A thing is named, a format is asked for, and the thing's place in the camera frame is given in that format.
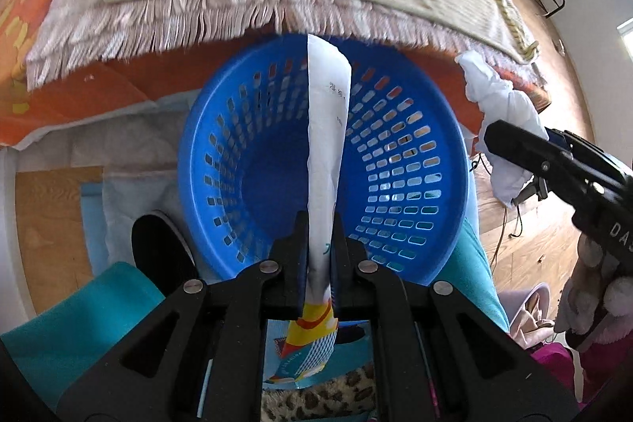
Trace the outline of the white gloved right hand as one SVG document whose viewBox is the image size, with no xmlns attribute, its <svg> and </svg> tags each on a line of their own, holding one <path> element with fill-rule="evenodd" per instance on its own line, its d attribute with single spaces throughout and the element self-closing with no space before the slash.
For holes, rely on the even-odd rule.
<svg viewBox="0 0 633 422">
<path fill-rule="evenodd" d="M 555 331 L 579 352 L 622 341 L 632 332 L 632 273 L 584 233 L 561 293 Z"/>
</svg>

